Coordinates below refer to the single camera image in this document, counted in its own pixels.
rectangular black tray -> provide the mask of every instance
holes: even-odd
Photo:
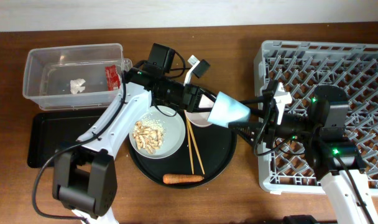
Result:
[[[39,113],[33,118],[27,165],[39,168],[62,142],[74,142],[106,109]]]

white wall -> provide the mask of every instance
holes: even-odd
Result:
[[[378,21],[378,0],[0,0],[0,31]]]

orange carrot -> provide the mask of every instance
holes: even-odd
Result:
[[[163,182],[165,184],[200,182],[203,179],[204,179],[204,177],[202,177],[200,175],[165,174],[163,176]]]

dish rack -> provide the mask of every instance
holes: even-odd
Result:
[[[347,93],[345,133],[360,150],[371,193],[378,196],[378,45],[266,40],[254,59],[256,96],[272,79],[290,92],[293,102],[285,111],[293,114],[307,114],[318,85],[335,85]],[[259,152],[269,150],[265,143],[259,147]],[[300,143],[282,149],[305,151]],[[258,166],[260,186],[267,192],[324,194],[304,156],[278,151],[259,157]]]

wooden table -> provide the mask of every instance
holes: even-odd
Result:
[[[261,43],[270,39],[378,44],[378,22],[0,33],[0,223],[61,223],[38,216],[30,201],[38,170],[30,169],[26,159],[32,118],[41,112],[22,96],[30,49],[120,43],[124,56],[137,62],[147,59],[157,42],[178,50],[185,58],[194,54],[207,59],[211,68],[194,83],[243,100],[254,96],[253,59]],[[257,159],[240,138],[227,169],[212,182],[190,190],[153,183],[127,156],[127,144],[121,146],[116,158],[119,188],[113,210],[121,223],[263,223],[299,214],[313,215],[320,221],[335,219],[325,195],[264,192],[259,187]],[[40,209],[72,215],[52,198],[51,185],[52,169],[48,169],[37,194]],[[378,212],[378,198],[374,204]]]

